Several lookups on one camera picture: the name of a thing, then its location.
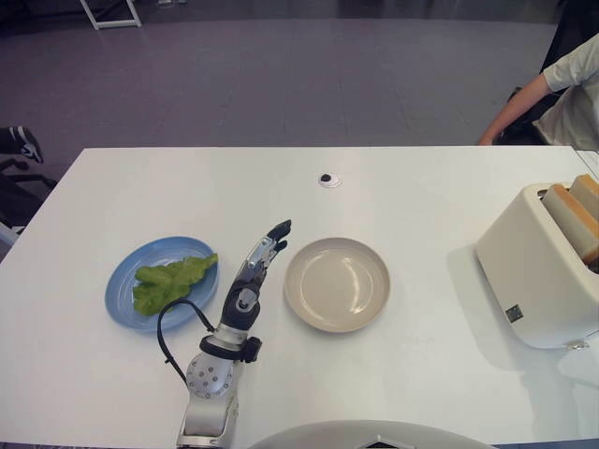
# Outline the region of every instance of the lettuce leaf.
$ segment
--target lettuce leaf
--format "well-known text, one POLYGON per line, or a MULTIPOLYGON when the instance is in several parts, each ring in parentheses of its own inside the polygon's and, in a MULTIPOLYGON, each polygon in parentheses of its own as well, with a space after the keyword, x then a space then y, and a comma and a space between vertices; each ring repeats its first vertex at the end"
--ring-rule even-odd
POLYGON ((139 268, 135 279, 141 283, 133 287, 133 308, 146 316, 160 313, 170 301, 189 295, 191 286, 201 281, 217 261, 215 253, 205 259, 185 257, 164 266, 139 268))

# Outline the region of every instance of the robotic hand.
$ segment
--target robotic hand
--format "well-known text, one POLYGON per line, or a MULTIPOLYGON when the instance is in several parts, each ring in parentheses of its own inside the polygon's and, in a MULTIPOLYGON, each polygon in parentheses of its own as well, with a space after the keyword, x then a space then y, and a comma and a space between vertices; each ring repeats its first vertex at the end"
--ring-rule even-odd
POLYGON ((158 340, 167 363, 173 364, 189 390, 189 404, 177 439, 178 447, 230 446, 238 413, 237 382, 241 376, 241 362, 256 361, 262 344, 256 337, 247 337, 260 313, 260 287, 270 262, 287 246, 283 238, 290 231, 290 220, 278 224, 249 253, 226 295, 221 321, 216 328, 210 326, 200 310, 185 300, 173 301, 161 312, 163 315, 174 303, 187 303, 196 309, 202 322, 213 332, 201 340, 201 353, 194 357, 183 375, 166 349, 158 327, 158 340))

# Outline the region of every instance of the beige plate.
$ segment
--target beige plate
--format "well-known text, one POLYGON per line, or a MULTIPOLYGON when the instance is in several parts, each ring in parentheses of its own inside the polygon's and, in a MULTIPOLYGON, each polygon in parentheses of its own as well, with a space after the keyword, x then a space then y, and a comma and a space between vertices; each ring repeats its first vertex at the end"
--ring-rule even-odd
POLYGON ((323 239, 295 255, 285 275, 285 298, 306 323, 329 332, 367 325, 383 309, 389 275, 381 258, 351 239, 323 239))

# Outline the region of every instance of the white toaster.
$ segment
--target white toaster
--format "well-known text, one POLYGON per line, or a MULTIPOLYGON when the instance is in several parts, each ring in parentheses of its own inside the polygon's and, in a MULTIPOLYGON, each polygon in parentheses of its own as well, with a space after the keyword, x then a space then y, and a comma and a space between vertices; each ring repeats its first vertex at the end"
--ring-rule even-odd
POLYGON ((584 265, 541 202, 549 186, 522 189, 475 250, 505 318, 524 342, 580 348, 599 335, 599 274, 584 265))

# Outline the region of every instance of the black cable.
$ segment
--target black cable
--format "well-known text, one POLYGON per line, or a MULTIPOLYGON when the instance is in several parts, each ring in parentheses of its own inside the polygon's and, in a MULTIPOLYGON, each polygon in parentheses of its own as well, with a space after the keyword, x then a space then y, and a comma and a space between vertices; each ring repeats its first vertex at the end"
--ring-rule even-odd
POLYGON ((204 313, 199 309, 199 307, 187 299, 175 299, 174 301, 169 302, 169 304, 163 307, 162 311, 160 311, 160 314, 158 315, 158 327, 156 330, 156 334, 158 337, 158 344, 160 345, 160 349, 167 358, 167 360, 165 360, 165 363, 169 363, 170 365, 172 365, 175 371, 177 371, 179 376, 183 379, 183 383, 187 384, 185 374, 183 374, 183 371, 181 371, 181 368, 179 368, 179 364, 168 350, 168 346, 165 342, 164 337, 162 336, 162 317, 165 316, 165 313, 169 311, 171 307, 174 307, 178 304, 187 304, 188 306, 191 306, 194 309, 194 311, 196 311, 197 316, 209 332, 214 332, 214 326, 210 324, 210 321, 208 321, 208 318, 206 318, 206 315, 204 315, 204 313))

